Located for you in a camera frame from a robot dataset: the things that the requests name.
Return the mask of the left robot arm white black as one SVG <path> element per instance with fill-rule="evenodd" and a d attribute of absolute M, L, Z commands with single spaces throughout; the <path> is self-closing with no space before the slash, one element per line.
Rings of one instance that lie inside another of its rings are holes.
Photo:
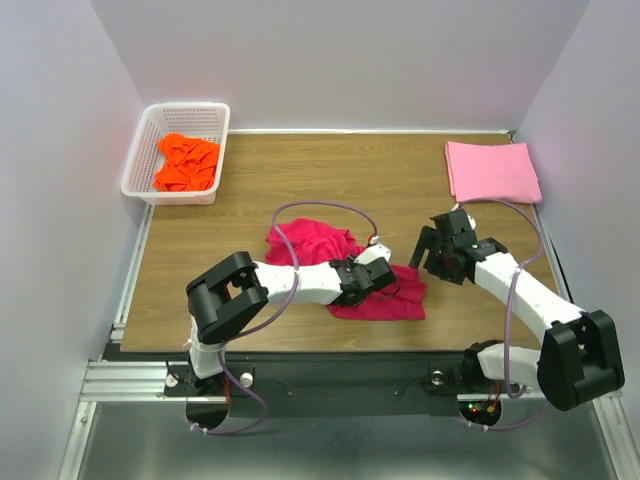
<path fill-rule="evenodd" d="M 267 305 L 290 303 L 355 307 L 396 282 L 390 250 L 374 246 L 357 257 L 312 266 L 255 262 L 236 252 L 186 287 L 191 316 L 188 382 L 199 393 L 215 392 L 222 382 L 219 354 Z"/>

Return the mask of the magenta red t-shirt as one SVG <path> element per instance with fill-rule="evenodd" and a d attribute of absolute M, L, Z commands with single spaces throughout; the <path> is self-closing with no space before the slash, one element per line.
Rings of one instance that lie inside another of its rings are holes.
<path fill-rule="evenodd" d="M 281 230 L 290 241 L 299 264 L 312 266 L 334 259 L 343 260 L 359 255 L 364 248 L 356 243 L 347 229 L 334 228 L 326 223 L 297 218 L 282 224 Z M 363 321 L 423 320 L 426 313 L 423 299 L 427 285 L 416 270 L 406 266 L 392 267 L 396 283 L 375 292 L 361 305 L 343 307 L 330 305 L 329 312 L 341 319 Z"/>

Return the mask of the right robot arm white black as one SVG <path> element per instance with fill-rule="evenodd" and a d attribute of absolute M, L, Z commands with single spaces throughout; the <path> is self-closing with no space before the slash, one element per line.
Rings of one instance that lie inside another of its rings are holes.
<path fill-rule="evenodd" d="M 504 340 L 473 344 L 460 366 L 466 387 L 482 390 L 493 381 L 530 387 L 556 409 L 568 411 L 624 386 L 613 319 L 558 296 L 497 240 L 478 239 L 465 210 L 438 215 L 423 227 L 409 265 L 454 284 L 471 281 L 501 300 L 540 343 L 538 349 Z"/>

